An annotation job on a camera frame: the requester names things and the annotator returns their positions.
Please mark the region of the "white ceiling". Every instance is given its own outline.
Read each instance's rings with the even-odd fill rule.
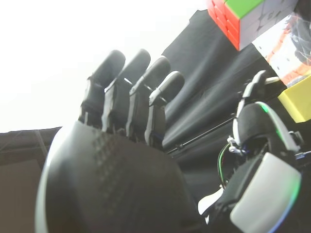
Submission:
[[[205,0],[0,3],[0,133],[76,119],[85,80],[112,49],[154,61]]]

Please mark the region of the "black fabric backdrop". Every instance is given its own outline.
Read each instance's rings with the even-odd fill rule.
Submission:
[[[265,69],[271,77],[276,76],[253,45],[236,51],[207,11],[197,11],[163,55],[170,60],[172,70],[185,76],[183,89],[166,107],[163,146],[167,151],[231,118],[240,100],[237,93],[258,71]],[[308,132],[310,127],[305,126],[310,123],[294,124],[276,98],[284,89],[281,82],[268,85],[266,101],[289,129]],[[216,161],[228,135],[232,135],[232,123],[172,154],[197,201],[219,189]],[[230,164],[228,159],[225,173]]]

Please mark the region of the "yellow box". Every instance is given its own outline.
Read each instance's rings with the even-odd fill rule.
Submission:
[[[279,95],[287,112],[296,123],[311,119],[311,75]]]

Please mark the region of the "rubik's cube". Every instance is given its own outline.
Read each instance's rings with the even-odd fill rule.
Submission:
[[[207,0],[210,17],[237,50],[289,15],[298,0]]]

